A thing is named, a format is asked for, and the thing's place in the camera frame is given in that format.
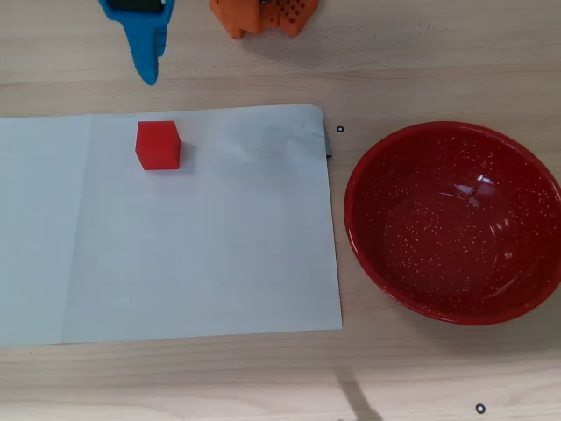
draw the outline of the red cube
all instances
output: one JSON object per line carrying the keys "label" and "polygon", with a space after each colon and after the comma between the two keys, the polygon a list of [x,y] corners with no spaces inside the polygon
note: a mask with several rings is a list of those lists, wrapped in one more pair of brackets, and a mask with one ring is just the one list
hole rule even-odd
{"label": "red cube", "polygon": [[180,152],[175,122],[138,122],[136,153],[143,169],[179,169]]}

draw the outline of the wood grain surface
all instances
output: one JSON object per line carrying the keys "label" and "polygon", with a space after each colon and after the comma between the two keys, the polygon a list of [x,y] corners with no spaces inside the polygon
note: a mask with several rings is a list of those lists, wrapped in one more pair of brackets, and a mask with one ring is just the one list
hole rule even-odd
{"label": "wood grain surface", "polygon": [[322,0],[296,39],[233,40],[179,0],[153,87],[97,1],[0,3],[2,117],[275,103],[325,111],[344,329],[2,348],[0,420],[561,419],[561,291],[503,325],[433,321],[366,277],[343,223],[362,153],[422,121],[504,132],[561,179],[561,2]]}

